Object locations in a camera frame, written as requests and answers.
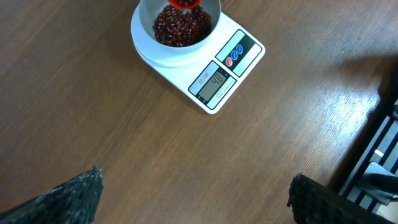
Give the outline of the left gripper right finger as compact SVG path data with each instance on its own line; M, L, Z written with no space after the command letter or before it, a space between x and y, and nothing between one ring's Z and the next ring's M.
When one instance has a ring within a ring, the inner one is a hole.
M292 179L287 206L298 224L392 224L303 174Z

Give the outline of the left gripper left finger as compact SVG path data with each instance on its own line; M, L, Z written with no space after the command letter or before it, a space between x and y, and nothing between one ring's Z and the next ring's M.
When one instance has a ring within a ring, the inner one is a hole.
M102 170L91 170L1 213L1 223L93 223L103 192Z

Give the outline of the orange plastic measuring scoop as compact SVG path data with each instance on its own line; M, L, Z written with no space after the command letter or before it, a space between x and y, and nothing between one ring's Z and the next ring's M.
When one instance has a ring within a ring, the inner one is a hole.
M201 4L201 0L167 0L172 6L179 9L191 9Z

